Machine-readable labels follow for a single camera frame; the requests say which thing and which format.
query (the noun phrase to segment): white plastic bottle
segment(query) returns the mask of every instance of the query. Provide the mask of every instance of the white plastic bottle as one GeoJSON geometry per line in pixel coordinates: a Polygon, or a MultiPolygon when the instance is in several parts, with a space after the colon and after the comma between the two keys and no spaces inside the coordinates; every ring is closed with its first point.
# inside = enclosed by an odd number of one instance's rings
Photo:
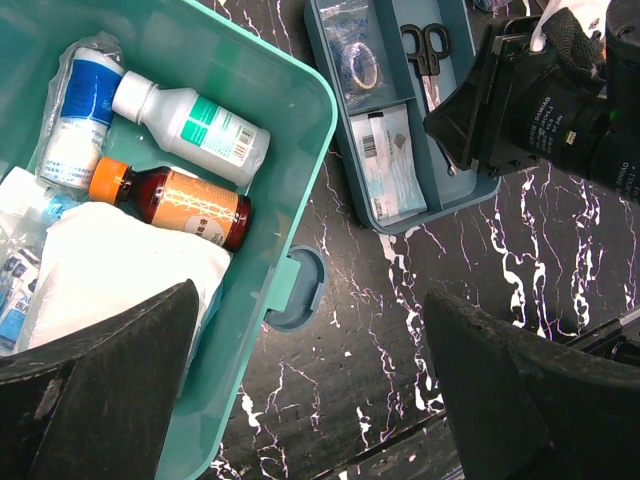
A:
{"type": "Polygon", "coordinates": [[[132,122],[144,123],[164,151],[238,186],[251,181],[269,147],[269,132],[192,88],[160,90],[134,72],[122,78],[113,110],[132,122]]]}

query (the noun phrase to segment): bottle label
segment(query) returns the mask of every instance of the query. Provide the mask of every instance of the bottle label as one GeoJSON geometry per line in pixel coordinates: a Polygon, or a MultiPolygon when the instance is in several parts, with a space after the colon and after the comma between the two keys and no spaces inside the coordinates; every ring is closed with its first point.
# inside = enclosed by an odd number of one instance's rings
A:
{"type": "Polygon", "coordinates": [[[233,226],[238,195],[198,178],[171,172],[151,224],[194,233],[222,246],[233,226]]]}
{"type": "Polygon", "coordinates": [[[203,150],[242,167],[253,147],[258,127],[198,97],[180,137],[203,150]]]}

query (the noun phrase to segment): marble table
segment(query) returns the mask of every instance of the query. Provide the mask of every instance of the marble table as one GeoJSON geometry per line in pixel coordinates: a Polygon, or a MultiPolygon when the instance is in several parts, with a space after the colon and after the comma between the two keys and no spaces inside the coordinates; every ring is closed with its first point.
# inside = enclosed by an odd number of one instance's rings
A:
{"type": "MultiPolygon", "coordinates": [[[[203,3],[313,65],[305,0],[203,3]]],[[[478,39],[490,15],[470,15],[478,39]]],[[[292,335],[263,327],[202,478],[441,478],[457,459],[424,337],[426,292],[443,287],[565,342],[636,304],[638,234],[637,207],[543,165],[505,179],[493,200],[378,235],[355,217],[333,146],[295,238],[329,265],[319,314],[292,335]]]]}

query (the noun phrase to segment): white bottle cap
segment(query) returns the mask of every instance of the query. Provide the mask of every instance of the white bottle cap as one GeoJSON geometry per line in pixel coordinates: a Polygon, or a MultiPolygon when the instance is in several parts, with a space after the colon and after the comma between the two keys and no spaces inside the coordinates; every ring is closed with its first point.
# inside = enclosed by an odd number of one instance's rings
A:
{"type": "Polygon", "coordinates": [[[113,111],[127,120],[140,123],[140,115],[149,93],[155,86],[151,80],[134,72],[127,72],[113,98],[113,111]]]}

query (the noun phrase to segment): white packaging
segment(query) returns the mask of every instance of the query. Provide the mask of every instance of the white packaging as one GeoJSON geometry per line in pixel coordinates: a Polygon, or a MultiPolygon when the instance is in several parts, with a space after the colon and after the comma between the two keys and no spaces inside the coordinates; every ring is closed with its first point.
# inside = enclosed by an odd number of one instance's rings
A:
{"type": "Polygon", "coordinates": [[[105,33],[82,39],[60,57],[32,162],[38,178],[86,191],[113,120],[111,104],[124,74],[120,46],[105,33]]]}
{"type": "Polygon", "coordinates": [[[386,226],[424,212],[427,204],[416,177],[406,105],[350,120],[376,221],[386,226]]]}
{"type": "Polygon", "coordinates": [[[247,185],[264,162],[270,134],[198,95],[192,88],[160,90],[134,72],[123,77],[113,111],[144,123],[158,146],[247,185]]]}
{"type": "Polygon", "coordinates": [[[195,337],[230,263],[211,242],[147,225],[105,203],[69,210],[47,232],[15,353],[113,317],[187,279],[199,298],[195,337]]]}
{"type": "Polygon", "coordinates": [[[0,212],[7,214],[0,216],[0,228],[10,237],[30,208],[39,215],[60,219],[65,211],[78,205],[55,187],[38,183],[32,173],[14,167],[0,183],[0,212]]]}

